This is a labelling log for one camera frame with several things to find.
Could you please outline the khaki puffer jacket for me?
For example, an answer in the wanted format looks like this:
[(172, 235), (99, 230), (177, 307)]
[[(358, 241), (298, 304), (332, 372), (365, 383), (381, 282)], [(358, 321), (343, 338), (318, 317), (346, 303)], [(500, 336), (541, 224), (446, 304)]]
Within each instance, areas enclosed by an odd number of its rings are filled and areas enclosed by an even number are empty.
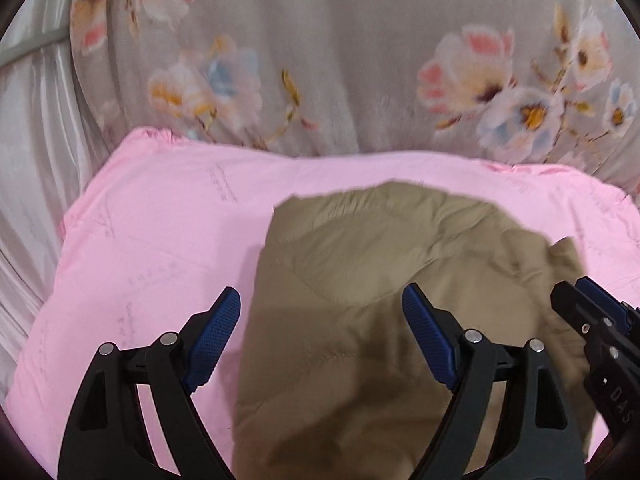
[(401, 310), (420, 286), (435, 307), (498, 344), (539, 338), (580, 434), (596, 411), (578, 335), (554, 284), (584, 269), (490, 203), (390, 182), (273, 213), (259, 256), (233, 415), (239, 479), (405, 479), (449, 402)]

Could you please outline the pink bed sheet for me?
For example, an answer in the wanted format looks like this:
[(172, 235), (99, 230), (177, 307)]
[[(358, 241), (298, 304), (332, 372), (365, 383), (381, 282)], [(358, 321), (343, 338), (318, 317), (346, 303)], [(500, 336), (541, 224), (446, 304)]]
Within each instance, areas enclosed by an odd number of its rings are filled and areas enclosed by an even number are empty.
[(569, 237), (582, 276), (620, 300), (639, 300), (636, 205), (619, 188), (570, 166), (508, 166), (427, 152), (287, 158), (139, 129), (63, 220), (53, 292), (6, 398), (9, 420), (32, 456), (49, 474), (58, 470), (68, 415), (100, 344), (148, 346), (232, 287), (241, 298), (239, 322), (193, 397), (232, 470), (243, 341), (274, 211), (292, 198), (390, 182), (493, 204), (550, 242)]

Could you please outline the grey floral quilt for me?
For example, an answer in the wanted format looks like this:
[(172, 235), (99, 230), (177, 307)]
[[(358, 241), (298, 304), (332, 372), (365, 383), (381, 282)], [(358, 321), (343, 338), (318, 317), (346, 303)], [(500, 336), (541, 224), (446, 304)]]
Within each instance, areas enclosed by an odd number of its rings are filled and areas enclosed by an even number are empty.
[(70, 36), (110, 148), (153, 126), (565, 164), (639, 192), (639, 37), (616, 0), (72, 0)]

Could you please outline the silver satin curtain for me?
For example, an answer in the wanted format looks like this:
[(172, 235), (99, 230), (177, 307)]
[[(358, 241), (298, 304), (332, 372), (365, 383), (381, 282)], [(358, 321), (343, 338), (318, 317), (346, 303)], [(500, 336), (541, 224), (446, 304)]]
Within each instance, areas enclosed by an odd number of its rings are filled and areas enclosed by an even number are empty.
[(25, 0), (1, 39), (1, 390), (50, 296), (62, 217), (106, 159), (80, 95), (72, 0)]

